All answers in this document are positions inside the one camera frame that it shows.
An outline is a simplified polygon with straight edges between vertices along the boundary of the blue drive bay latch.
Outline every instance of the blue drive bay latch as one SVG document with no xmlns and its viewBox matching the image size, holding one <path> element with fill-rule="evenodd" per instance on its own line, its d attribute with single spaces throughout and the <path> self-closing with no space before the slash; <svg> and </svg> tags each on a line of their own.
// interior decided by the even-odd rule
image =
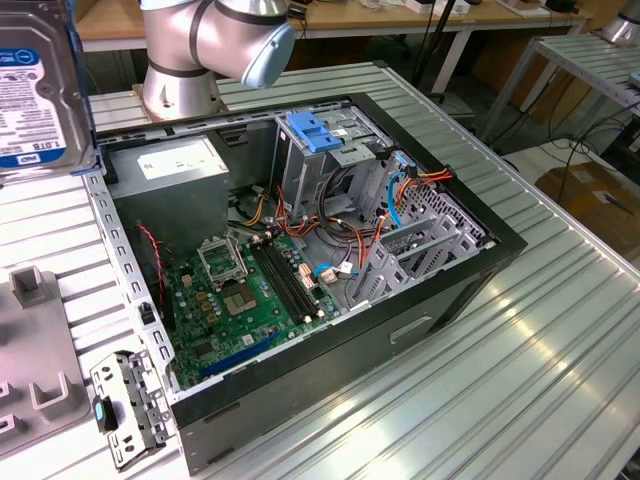
<svg viewBox="0 0 640 480">
<path fill-rule="evenodd" d="M 312 153 L 326 152 L 342 146 L 342 141 L 331 135 L 322 122 L 309 112 L 290 113 L 287 121 Z"/>
</svg>

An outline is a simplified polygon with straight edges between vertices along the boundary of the hard drive label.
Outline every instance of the hard drive label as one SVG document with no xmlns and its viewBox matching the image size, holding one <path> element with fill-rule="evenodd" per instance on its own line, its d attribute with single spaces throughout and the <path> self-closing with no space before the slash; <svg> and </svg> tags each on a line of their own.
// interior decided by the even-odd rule
<svg viewBox="0 0 640 480">
<path fill-rule="evenodd" d="M 30 48 L 0 49 L 0 167 L 53 162 L 66 144 L 44 78 L 40 55 Z"/>
</svg>

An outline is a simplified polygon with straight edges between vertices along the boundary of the red cable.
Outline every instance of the red cable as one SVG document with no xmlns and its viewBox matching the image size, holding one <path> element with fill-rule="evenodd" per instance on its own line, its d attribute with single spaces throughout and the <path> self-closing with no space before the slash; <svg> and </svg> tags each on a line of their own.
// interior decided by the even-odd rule
<svg viewBox="0 0 640 480">
<path fill-rule="evenodd" d="M 160 283 L 160 306 L 162 307 L 164 305 L 164 282 L 162 281 L 162 260 L 160 259 L 158 242 L 147 227 L 139 223 L 136 225 L 136 227 L 138 227 L 142 231 L 142 233 L 147 236 L 147 238 L 151 242 L 151 246 L 153 247 L 153 252 L 156 257 L 156 267 L 158 268 L 158 282 Z"/>
</svg>

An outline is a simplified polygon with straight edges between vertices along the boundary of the sticker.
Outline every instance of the sticker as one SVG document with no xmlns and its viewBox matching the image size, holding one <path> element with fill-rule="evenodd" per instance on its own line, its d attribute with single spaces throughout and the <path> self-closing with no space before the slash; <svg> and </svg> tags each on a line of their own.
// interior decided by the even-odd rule
<svg viewBox="0 0 640 480">
<path fill-rule="evenodd" d="M 353 263 L 342 262 L 338 267 L 338 270 L 340 270 L 342 273 L 351 273 L 351 270 L 353 270 Z"/>
<path fill-rule="evenodd" d="M 56 108 L 36 89 L 43 78 L 37 51 L 0 49 L 0 168 L 49 163 L 64 155 Z"/>
<path fill-rule="evenodd" d="M 349 135 L 349 132 L 347 132 L 344 128 L 338 128 L 336 130 L 331 130 L 330 133 L 334 137 L 346 137 L 347 135 Z"/>
<path fill-rule="evenodd" d="M 591 183 L 595 181 L 594 178 L 591 176 L 591 174 L 589 172 L 585 172 L 584 170 L 578 170 L 576 172 L 571 172 L 571 173 L 573 173 L 573 176 L 576 177 L 582 183 Z"/>
<path fill-rule="evenodd" d="M 211 165 L 211 152 L 203 151 L 202 144 L 185 145 L 163 152 L 140 155 L 138 164 L 147 180 L 176 173 L 207 168 Z"/>
<path fill-rule="evenodd" d="M 613 198 L 613 195 L 611 195 L 609 192 L 607 191 L 601 191 L 601 192 L 593 192 L 593 194 L 596 196 L 596 198 L 598 200 L 600 200 L 602 203 L 611 203 L 609 201 L 609 198 Z"/>
</svg>

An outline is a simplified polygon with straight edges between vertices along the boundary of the aluminum workbench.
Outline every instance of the aluminum workbench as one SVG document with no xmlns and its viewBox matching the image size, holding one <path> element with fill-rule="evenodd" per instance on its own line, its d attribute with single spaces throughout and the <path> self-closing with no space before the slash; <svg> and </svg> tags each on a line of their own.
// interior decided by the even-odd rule
<svg viewBox="0 0 640 480">
<path fill-rule="evenodd" d="M 596 34 L 538 37 L 531 39 L 493 103 L 480 135 L 482 140 L 487 141 L 507 102 L 537 55 L 549 60 L 549 66 L 540 77 L 542 81 L 534 85 L 520 107 L 522 111 L 541 94 L 556 68 L 561 68 L 600 93 L 600 98 L 584 115 L 585 120 L 578 128 L 579 133 L 587 131 L 596 121 L 596 115 L 607 98 L 636 115 L 640 114 L 640 88 L 629 83 L 629 75 L 640 70 L 640 45 L 619 47 Z"/>
<path fill-rule="evenodd" d="M 291 72 L 229 107 L 369 93 L 528 242 L 454 324 L 201 472 L 243 478 L 613 478 L 640 445 L 640 275 L 393 71 Z M 145 122 L 132 93 L 101 129 Z M 0 267 L 59 278 L 82 372 L 139 341 L 80 178 L 0 191 Z M 124 474 L 93 418 L 0 462 L 31 478 L 187 478 L 175 438 Z"/>
</svg>

